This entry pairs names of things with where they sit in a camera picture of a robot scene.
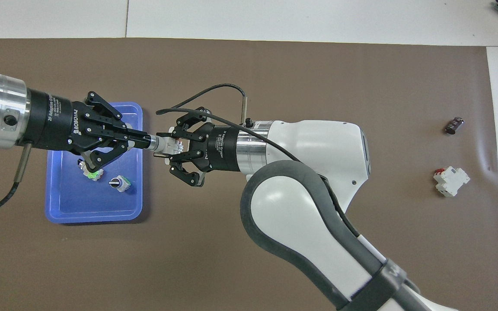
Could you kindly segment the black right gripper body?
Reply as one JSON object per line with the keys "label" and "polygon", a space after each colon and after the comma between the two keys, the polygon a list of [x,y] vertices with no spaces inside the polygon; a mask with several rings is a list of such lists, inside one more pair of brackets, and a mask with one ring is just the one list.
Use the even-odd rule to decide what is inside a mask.
{"label": "black right gripper body", "polygon": [[203,172],[240,171],[237,163],[237,138],[239,129],[232,126],[204,124],[197,129],[197,136],[204,141],[197,143],[202,157],[197,159],[197,168]]}

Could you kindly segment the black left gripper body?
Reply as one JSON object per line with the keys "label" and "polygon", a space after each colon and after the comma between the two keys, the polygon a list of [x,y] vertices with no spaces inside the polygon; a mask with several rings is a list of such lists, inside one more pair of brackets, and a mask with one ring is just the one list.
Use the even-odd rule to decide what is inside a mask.
{"label": "black left gripper body", "polygon": [[33,148],[66,150],[79,155],[105,145],[105,140],[87,132],[97,124],[85,114],[97,115],[94,106],[71,101],[42,91],[27,89],[30,115],[26,124],[26,142]]}

